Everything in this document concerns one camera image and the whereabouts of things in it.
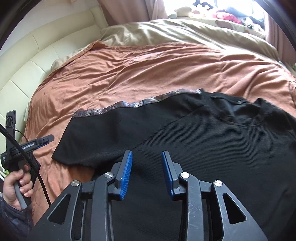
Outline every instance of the dark jacket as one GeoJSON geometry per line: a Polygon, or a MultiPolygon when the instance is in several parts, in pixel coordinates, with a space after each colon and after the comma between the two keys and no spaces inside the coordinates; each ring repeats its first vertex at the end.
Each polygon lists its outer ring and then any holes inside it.
{"type": "Polygon", "coordinates": [[[3,197],[0,197],[0,215],[18,240],[26,240],[34,226],[31,210],[19,211],[7,204],[3,197]]]}

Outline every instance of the pink curtain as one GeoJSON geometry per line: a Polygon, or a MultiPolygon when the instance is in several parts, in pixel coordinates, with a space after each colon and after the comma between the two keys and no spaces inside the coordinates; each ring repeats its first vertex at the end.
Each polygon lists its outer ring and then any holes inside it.
{"type": "Polygon", "coordinates": [[[98,0],[109,26],[168,18],[163,0],[98,0]]]}
{"type": "Polygon", "coordinates": [[[264,12],[264,24],[266,41],[278,50],[280,60],[283,63],[294,65],[296,63],[296,52],[293,46],[281,28],[266,12],[264,12]]]}

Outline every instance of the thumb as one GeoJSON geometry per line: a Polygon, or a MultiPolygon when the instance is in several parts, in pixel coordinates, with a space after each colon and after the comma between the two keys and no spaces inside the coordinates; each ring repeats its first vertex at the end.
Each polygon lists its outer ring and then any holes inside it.
{"type": "Polygon", "coordinates": [[[24,171],[21,169],[19,171],[11,172],[5,177],[4,181],[8,186],[13,186],[13,184],[24,176],[24,171]]]}

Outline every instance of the cream leather headboard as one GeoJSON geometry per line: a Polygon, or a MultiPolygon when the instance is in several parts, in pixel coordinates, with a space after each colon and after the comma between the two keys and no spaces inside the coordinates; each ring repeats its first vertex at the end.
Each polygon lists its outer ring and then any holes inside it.
{"type": "MultiPolygon", "coordinates": [[[[54,60],[100,38],[108,27],[100,6],[45,24],[28,33],[0,56],[0,123],[16,110],[16,128],[24,131],[24,115],[36,88],[51,71],[54,60]]],[[[6,150],[0,134],[0,153],[6,150]]]]}

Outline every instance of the black cable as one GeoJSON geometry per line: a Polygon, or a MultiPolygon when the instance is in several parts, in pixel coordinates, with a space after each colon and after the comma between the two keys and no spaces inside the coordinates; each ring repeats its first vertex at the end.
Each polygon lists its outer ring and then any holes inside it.
{"type": "Polygon", "coordinates": [[[50,203],[50,199],[49,199],[49,196],[47,194],[47,191],[46,191],[46,188],[45,188],[45,185],[44,185],[44,182],[38,172],[38,170],[36,169],[36,167],[33,165],[31,159],[29,158],[29,156],[26,154],[26,152],[21,148],[21,146],[18,144],[18,142],[12,137],[12,135],[0,124],[0,133],[2,133],[10,142],[11,144],[13,144],[15,146],[15,148],[17,148],[17,150],[22,154],[22,156],[25,158],[25,160],[28,162],[28,164],[31,166],[31,168],[33,169],[33,171],[36,173],[37,177],[38,177],[38,180],[41,184],[41,187],[43,189],[43,192],[44,192],[44,195],[45,195],[45,198],[48,202],[48,205],[50,206],[51,203],[50,203]]]}
{"type": "Polygon", "coordinates": [[[26,141],[28,142],[28,139],[25,137],[25,135],[23,133],[21,133],[22,136],[26,139],[26,141]]]}

